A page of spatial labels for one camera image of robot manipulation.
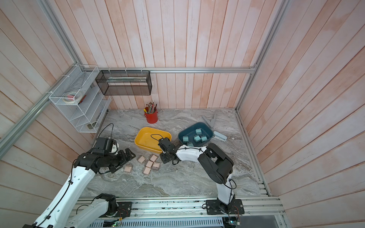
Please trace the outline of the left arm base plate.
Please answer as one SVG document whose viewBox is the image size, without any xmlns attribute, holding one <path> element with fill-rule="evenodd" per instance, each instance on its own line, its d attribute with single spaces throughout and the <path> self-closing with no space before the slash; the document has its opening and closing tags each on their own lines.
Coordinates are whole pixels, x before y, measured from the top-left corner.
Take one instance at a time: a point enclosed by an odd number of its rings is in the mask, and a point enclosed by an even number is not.
<svg viewBox="0 0 365 228">
<path fill-rule="evenodd" d="M 118 218 L 127 218 L 131 215 L 132 202 L 130 201 L 122 201 L 122 202 L 113 202 L 108 207 L 108 211 L 106 213 L 107 217 L 118 217 Z"/>
</svg>

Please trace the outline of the yellow plastic tray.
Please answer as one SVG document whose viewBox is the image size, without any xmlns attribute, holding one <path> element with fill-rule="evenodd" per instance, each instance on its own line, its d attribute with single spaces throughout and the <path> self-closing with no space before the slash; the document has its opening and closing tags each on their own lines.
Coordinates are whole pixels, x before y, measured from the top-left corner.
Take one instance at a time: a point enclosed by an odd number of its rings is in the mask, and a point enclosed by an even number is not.
<svg viewBox="0 0 365 228">
<path fill-rule="evenodd" d="M 135 144 L 142 150 L 161 154 L 163 151 L 158 145 L 158 140 L 162 138 L 168 138 L 171 140 L 172 135 L 166 131 L 151 127 L 144 127 L 135 137 Z"/>
</svg>

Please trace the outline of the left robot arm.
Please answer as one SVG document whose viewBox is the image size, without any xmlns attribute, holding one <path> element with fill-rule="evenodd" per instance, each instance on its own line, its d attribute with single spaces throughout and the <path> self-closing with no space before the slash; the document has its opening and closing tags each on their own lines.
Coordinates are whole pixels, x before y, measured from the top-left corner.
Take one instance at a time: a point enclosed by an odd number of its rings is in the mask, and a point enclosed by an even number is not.
<svg viewBox="0 0 365 228">
<path fill-rule="evenodd" d="M 119 150 L 116 140 L 98 138 L 95 145 L 73 163 L 71 173 L 54 200 L 30 225 L 32 228 L 86 228 L 99 217 L 124 219 L 131 214 L 131 202 L 117 202 L 115 195 L 102 193 L 90 205 L 70 217 L 82 192 L 102 168 L 115 173 L 136 155 L 130 149 Z"/>
</svg>

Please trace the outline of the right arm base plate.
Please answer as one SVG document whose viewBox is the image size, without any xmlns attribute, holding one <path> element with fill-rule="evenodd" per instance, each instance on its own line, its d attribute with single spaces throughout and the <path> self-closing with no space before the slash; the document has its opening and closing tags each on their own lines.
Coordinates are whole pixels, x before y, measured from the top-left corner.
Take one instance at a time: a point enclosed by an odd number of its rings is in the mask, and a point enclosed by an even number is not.
<svg viewBox="0 0 365 228">
<path fill-rule="evenodd" d="M 228 205 L 218 199 L 210 199 L 205 202 L 208 215 L 239 214 L 245 213 L 241 199 L 233 199 Z"/>
</svg>

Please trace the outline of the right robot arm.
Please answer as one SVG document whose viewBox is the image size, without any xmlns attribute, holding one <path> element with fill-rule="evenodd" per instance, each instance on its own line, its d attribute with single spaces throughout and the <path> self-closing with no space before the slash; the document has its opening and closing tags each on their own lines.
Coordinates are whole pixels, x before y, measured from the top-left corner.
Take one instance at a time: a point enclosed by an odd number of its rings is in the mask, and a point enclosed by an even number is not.
<svg viewBox="0 0 365 228">
<path fill-rule="evenodd" d="M 235 199 L 232 186 L 233 160 L 216 144 L 209 143 L 204 147 L 188 145 L 176 146 L 168 138 L 158 139 L 162 149 L 160 157 L 164 164 L 168 162 L 191 161 L 199 163 L 207 175 L 217 184 L 218 201 L 231 206 Z"/>
</svg>

